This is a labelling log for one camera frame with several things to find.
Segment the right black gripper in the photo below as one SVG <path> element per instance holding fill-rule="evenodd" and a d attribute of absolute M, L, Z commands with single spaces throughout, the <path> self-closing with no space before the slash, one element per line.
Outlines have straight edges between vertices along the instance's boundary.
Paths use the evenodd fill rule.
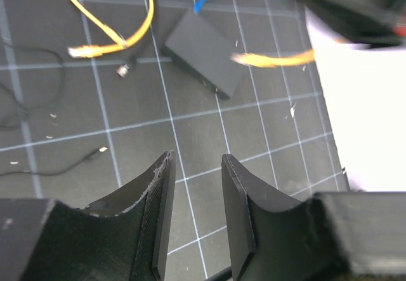
<path fill-rule="evenodd" d="M 334 32 L 370 48 L 402 46 L 395 26 L 405 12 L 405 0 L 299 0 Z"/>

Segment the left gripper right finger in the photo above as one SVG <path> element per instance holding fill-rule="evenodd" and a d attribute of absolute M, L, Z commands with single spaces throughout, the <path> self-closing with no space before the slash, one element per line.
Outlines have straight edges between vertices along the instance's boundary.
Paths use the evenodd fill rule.
<path fill-rule="evenodd" d="M 234 280 L 404 280 L 405 194 L 317 192 L 296 200 L 221 162 Z"/>

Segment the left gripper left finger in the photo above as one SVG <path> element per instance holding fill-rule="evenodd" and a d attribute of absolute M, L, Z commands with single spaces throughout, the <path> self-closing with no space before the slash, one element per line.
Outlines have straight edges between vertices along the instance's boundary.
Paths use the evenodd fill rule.
<path fill-rule="evenodd" d="M 85 208 L 57 199 L 1 200 L 2 280 L 163 280 L 176 159 Z"/>

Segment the yellow ethernet cable short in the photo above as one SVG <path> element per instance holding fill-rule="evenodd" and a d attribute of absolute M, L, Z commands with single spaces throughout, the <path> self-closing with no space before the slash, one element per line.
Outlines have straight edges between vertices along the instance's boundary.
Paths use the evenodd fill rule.
<path fill-rule="evenodd" d="M 294 67 L 314 62 L 315 51 L 309 49 L 300 54 L 283 57 L 270 57 L 253 53 L 235 53 L 230 59 L 242 65 L 259 68 Z"/>

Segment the black network switch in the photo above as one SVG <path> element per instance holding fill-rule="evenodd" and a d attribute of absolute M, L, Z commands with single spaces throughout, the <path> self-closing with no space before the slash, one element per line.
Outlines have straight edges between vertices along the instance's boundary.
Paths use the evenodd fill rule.
<path fill-rule="evenodd" d="M 166 37 L 162 52 L 208 89 L 229 99 L 247 68 L 232 61 L 234 47 L 209 22 L 186 10 Z"/>

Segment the yellow ethernet cable long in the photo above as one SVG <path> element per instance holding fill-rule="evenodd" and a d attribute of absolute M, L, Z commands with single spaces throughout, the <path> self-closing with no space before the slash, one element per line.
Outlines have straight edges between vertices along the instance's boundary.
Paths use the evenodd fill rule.
<path fill-rule="evenodd" d="M 153 19 L 155 18 L 155 11 L 157 10 L 157 2 L 155 0 L 148 0 L 148 11 L 143 23 L 133 35 L 125 39 L 114 29 L 110 28 L 108 25 L 104 24 L 97 17 L 95 17 L 78 0 L 69 1 L 114 42 L 114 44 L 105 46 L 87 45 L 70 47 L 68 48 L 68 52 L 72 58 L 92 58 L 115 53 L 134 46 L 144 37 L 149 28 L 152 26 Z"/>

